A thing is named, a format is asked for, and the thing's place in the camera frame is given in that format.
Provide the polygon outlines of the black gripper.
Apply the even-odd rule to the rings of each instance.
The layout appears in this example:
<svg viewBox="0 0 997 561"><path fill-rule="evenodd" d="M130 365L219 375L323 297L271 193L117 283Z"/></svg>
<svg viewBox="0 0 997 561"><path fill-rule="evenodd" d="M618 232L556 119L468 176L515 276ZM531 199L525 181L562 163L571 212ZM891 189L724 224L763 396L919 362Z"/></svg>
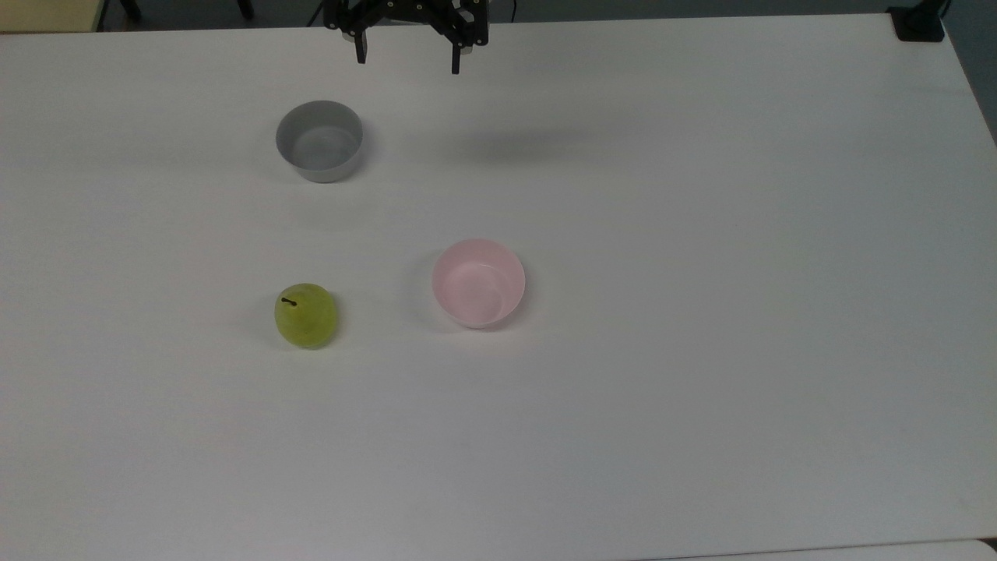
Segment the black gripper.
<svg viewBox="0 0 997 561"><path fill-rule="evenodd" d="M385 20L431 27L452 43L451 73L460 74L463 48L489 43L488 1L324 1L322 25L354 43L359 64L366 64L367 29Z"/></svg>

